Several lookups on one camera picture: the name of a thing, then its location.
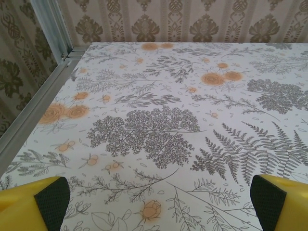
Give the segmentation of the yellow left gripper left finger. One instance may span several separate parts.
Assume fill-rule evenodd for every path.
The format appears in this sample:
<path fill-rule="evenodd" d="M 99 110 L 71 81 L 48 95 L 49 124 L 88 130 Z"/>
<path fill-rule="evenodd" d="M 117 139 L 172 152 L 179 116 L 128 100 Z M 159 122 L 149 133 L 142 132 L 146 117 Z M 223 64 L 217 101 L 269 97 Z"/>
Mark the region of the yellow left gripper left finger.
<path fill-rule="evenodd" d="M 70 201 L 65 177 L 50 177 L 0 192 L 2 231 L 59 231 Z"/>

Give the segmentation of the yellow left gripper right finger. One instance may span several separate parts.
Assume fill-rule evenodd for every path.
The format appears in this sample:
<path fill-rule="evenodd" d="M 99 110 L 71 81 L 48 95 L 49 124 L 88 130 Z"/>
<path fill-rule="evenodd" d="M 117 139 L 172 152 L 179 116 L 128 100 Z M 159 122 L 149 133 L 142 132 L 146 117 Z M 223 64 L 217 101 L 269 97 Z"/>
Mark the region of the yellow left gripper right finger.
<path fill-rule="evenodd" d="M 250 198 L 262 230 L 308 229 L 307 184 L 271 175 L 255 175 Z"/>

